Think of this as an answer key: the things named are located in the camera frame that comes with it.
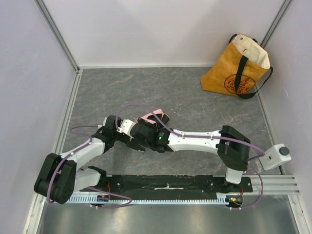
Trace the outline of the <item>pink folding umbrella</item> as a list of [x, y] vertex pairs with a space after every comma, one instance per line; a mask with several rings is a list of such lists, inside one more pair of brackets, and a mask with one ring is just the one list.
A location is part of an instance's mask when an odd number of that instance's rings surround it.
[[[167, 124], [170, 120], [169, 116], [167, 114], [165, 114], [163, 112], [162, 109], [157, 109], [154, 110], [153, 113], [164, 123]], [[144, 116], [141, 117], [142, 119], [144, 119], [145, 121], [157, 126], [157, 127], [162, 127], [160, 121], [152, 114], [152, 113], [148, 113]]]

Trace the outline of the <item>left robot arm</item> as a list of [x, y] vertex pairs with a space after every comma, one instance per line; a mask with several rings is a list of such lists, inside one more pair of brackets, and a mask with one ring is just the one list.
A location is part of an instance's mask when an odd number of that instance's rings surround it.
[[106, 172], [96, 167], [79, 169], [123, 139], [124, 135], [117, 130], [121, 124], [120, 117], [108, 116], [84, 144], [60, 155], [48, 154], [34, 184], [35, 193], [46, 197], [49, 202], [64, 204], [73, 193], [96, 186]]

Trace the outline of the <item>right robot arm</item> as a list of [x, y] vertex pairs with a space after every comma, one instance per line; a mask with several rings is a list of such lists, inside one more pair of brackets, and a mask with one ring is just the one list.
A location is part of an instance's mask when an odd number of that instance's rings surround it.
[[228, 125], [220, 131], [183, 132], [167, 130], [143, 119], [137, 122], [126, 119], [121, 123], [120, 132], [129, 136], [131, 143], [159, 153], [186, 150], [218, 155], [227, 167], [225, 179], [228, 183], [239, 184], [247, 170], [250, 140]]

